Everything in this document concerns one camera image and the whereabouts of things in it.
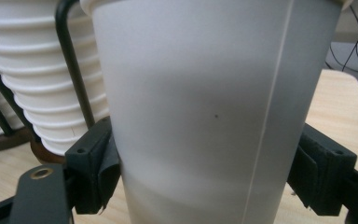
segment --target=table surface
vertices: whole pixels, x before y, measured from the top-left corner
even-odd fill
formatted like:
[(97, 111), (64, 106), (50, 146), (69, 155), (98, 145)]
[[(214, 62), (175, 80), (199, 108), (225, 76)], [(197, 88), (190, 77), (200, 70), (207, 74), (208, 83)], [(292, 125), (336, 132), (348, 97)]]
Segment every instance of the table surface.
[[(349, 75), (323, 70), (314, 94), (307, 123), (358, 155), (358, 82)], [(0, 151), (0, 201), (13, 196), (19, 177), (40, 165), (29, 144)], [(344, 223), (339, 217), (318, 217), (306, 209), (286, 185), (275, 224)], [(100, 215), (78, 216), (76, 223), (130, 224), (121, 180), (108, 207)]]

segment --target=black clamp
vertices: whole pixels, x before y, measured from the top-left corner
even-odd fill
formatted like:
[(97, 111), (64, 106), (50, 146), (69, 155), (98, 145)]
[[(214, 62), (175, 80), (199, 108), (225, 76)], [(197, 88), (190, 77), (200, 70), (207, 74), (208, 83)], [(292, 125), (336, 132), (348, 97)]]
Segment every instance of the black clamp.
[(20, 178), (16, 195), (0, 202), (0, 223), (73, 223), (97, 214), (120, 178), (110, 118), (97, 122), (66, 153), (66, 162), (35, 167)]
[(318, 216), (338, 216), (345, 205), (346, 223), (358, 223), (356, 159), (353, 152), (306, 124), (287, 183)]

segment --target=white paper cup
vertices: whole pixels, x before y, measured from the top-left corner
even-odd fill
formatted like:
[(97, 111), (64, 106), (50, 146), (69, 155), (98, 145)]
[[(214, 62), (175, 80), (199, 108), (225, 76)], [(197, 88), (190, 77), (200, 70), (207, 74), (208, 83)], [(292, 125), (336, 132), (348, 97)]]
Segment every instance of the white paper cup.
[[(47, 87), (24, 87), (16, 86), (7, 82), (5, 77), (2, 81), (15, 92), (17, 100), (22, 105), (39, 108), (64, 107), (78, 102), (72, 82), (50, 85)], [(96, 74), (84, 80), (89, 99), (93, 99), (104, 93), (103, 78)]]
[[(69, 20), (68, 29), (74, 41), (83, 36), (93, 35), (92, 21), (86, 16)], [(3, 49), (43, 48), (57, 42), (53, 18), (29, 19), (27, 23), (2, 21), (0, 24), (0, 47)]]
[(65, 152), (78, 140), (78, 138), (74, 139), (57, 139), (57, 140), (47, 140), (46, 138), (42, 138), (43, 146), (50, 152), (64, 156)]
[(271, 224), (341, 6), (81, 0), (132, 224)]
[[(74, 42), (78, 60), (97, 55), (94, 36), (86, 36)], [(59, 43), (45, 48), (6, 48), (0, 47), (0, 67), (24, 68), (54, 66), (65, 62)]]
[[(104, 94), (102, 96), (98, 96), (97, 98), (91, 99), (89, 103), (93, 114), (99, 114), (102, 111), (104, 111), (105, 114), (108, 114), (108, 105)], [(66, 107), (55, 107), (50, 108), (49, 110), (43, 108), (32, 108), (29, 106), (21, 107), (26, 110), (30, 120), (37, 120), (40, 122), (61, 123), (66, 122), (69, 119), (84, 118), (79, 104)]]
[[(88, 130), (84, 119), (69, 120), (62, 123), (42, 123), (31, 120), (27, 113), (25, 117), (34, 125), (34, 131), (42, 138), (57, 141), (59, 139), (80, 138)], [(94, 115), (95, 120), (99, 120), (108, 116), (108, 111), (102, 111), (100, 114)]]
[[(87, 74), (96, 73), (95, 70), (100, 69), (100, 60), (98, 55), (91, 55), (88, 58), (78, 60), (82, 76)], [(0, 65), (0, 73), (9, 77), (15, 77), (18, 80), (31, 80), (30, 83), (38, 85), (44, 83), (46, 85), (62, 83), (63, 81), (69, 80), (68, 67), (66, 63), (62, 62), (54, 64), (52, 66), (41, 66), (41, 67), (22, 67), (22, 68), (10, 68), (7, 66)]]
[(53, 17), (58, 0), (0, 0), (0, 21)]
[[(22, 73), (21, 71), (18, 72), (16, 70), (5, 69), (5, 71), (1, 71), (1, 74), (5, 76), (7, 82), (12, 83), (13, 85), (32, 87), (50, 86), (72, 80), (67, 69), (57, 72), (54, 68), (55, 67), (53, 66), (52, 69), (35, 71), (33, 73), (25, 73), (25, 70), (24, 73)], [(90, 63), (79, 63), (79, 68), (83, 78), (87, 78), (93, 74), (101, 72), (98, 57), (95, 57), (95, 60)]]

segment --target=cup rim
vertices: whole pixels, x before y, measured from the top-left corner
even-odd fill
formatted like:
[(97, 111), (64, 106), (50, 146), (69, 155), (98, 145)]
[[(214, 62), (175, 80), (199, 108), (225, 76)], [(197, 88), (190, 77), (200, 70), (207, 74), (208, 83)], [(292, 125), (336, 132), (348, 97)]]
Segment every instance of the cup rim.
[[(108, 112), (108, 109), (104, 109), (104, 110), (98, 112), (97, 114), (94, 115), (94, 117), (97, 117), (97, 118), (101, 117), (102, 114), (105, 114), (106, 112)], [(30, 116), (29, 116), (29, 114), (28, 114), (28, 112), (26, 110), (24, 110), (24, 116), (33, 125), (41, 127), (41, 128), (47, 128), (47, 129), (62, 130), (62, 129), (69, 129), (71, 127), (79, 127), (79, 126), (86, 125), (86, 121), (84, 120), (84, 118), (75, 119), (75, 120), (66, 121), (66, 122), (52, 123), (52, 122), (34, 120), (33, 118), (30, 118)]]
[[(98, 71), (92, 75), (83, 77), (84, 84), (90, 85), (91, 83), (95, 83), (99, 80), (103, 80), (103, 73), (102, 71)], [(10, 83), (10, 81), (7, 80), (6, 76), (2, 76), (2, 82), (11, 90), (15, 92), (20, 93), (31, 93), (31, 94), (42, 94), (42, 93), (52, 93), (57, 91), (67, 91), (71, 90), (74, 85), (72, 80), (68, 80), (63, 83), (57, 83), (55, 85), (48, 85), (44, 87), (34, 87), (34, 86), (22, 86), (19, 84), (13, 84)]]
[[(99, 62), (99, 55), (94, 54), (89, 56), (86, 59), (81, 59), (78, 61), (79, 66), (88, 66), (92, 63)], [(66, 63), (54, 64), (52, 66), (41, 66), (41, 67), (33, 67), (33, 68), (10, 68), (6, 66), (0, 65), (0, 72), (2, 74), (10, 74), (10, 75), (24, 75), (24, 76), (34, 76), (34, 74), (38, 75), (46, 75), (58, 72), (67, 72), (68, 66)]]
[[(77, 25), (78, 23), (90, 21), (91, 18), (87, 15), (80, 17), (69, 18), (68, 24)], [(0, 29), (32, 29), (40, 27), (54, 27), (55, 18), (54, 16), (46, 17), (35, 17), (35, 18), (23, 18), (23, 19), (12, 19), (12, 20), (0, 20)]]
[(46, 148), (46, 150), (48, 150), (49, 152), (51, 152), (51, 153), (53, 153), (53, 154), (56, 154), (56, 155), (59, 155), (59, 156), (64, 156), (65, 155), (65, 152), (67, 151), (67, 150), (69, 150), (69, 148), (68, 149), (66, 149), (66, 150), (61, 150), (61, 149), (57, 149), (57, 148), (55, 148), (55, 147), (52, 147), (49, 143), (47, 143), (46, 142), (46, 140), (44, 140), (43, 138), (42, 138), (42, 145)]
[(74, 136), (74, 137), (71, 137), (71, 138), (61, 138), (61, 139), (56, 139), (56, 138), (52, 138), (52, 137), (48, 137), (48, 136), (45, 136), (43, 135), (38, 129), (37, 129), (37, 126), (34, 125), (34, 132), (42, 139), (46, 139), (50, 142), (57, 142), (57, 143), (68, 143), (68, 142), (71, 142), (71, 141), (77, 141), (81, 136)]
[(98, 0), (82, 0), (80, 1), (80, 6), (87, 15), (91, 16), (96, 2)]
[[(98, 95), (96, 97), (94, 97), (93, 99), (89, 100), (90, 104), (98, 104), (100, 103), (102, 100), (106, 99), (106, 93), (103, 93), (101, 95)], [(28, 105), (24, 105), (23, 103), (21, 103), (18, 99), (18, 97), (15, 95), (14, 96), (14, 100), (16, 101), (16, 104), (23, 108), (24, 110), (30, 111), (32, 113), (38, 113), (38, 114), (49, 114), (49, 113), (57, 113), (57, 112), (69, 112), (69, 111), (74, 111), (78, 108), (80, 108), (80, 104), (73, 104), (73, 105), (68, 105), (68, 106), (64, 106), (64, 107), (53, 107), (53, 108), (49, 108), (49, 109), (42, 109), (42, 108), (37, 108), (37, 107), (31, 107)]]
[[(74, 47), (84, 48), (88, 45), (95, 44), (95, 35), (82, 36), (81, 38), (73, 40)], [(0, 45), (0, 54), (18, 55), (18, 54), (35, 54), (35, 53), (50, 53), (55, 51), (62, 51), (59, 41), (43, 43), (30, 46), (2, 46)]]

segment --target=wooden table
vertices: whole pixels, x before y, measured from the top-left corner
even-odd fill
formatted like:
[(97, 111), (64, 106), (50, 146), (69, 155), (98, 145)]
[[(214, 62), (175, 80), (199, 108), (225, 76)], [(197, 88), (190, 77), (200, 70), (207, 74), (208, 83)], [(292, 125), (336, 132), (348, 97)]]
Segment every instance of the wooden table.
[[(323, 71), (312, 100), (307, 123), (358, 155), (358, 82), (355, 78), (333, 71)], [(18, 178), (40, 165), (29, 145), (0, 152), (0, 201), (14, 195)], [(303, 207), (286, 186), (275, 224), (344, 223), (340, 217), (318, 217)], [(130, 224), (121, 181), (108, 207), (101, 215), (75, 216), (76, 223)]]

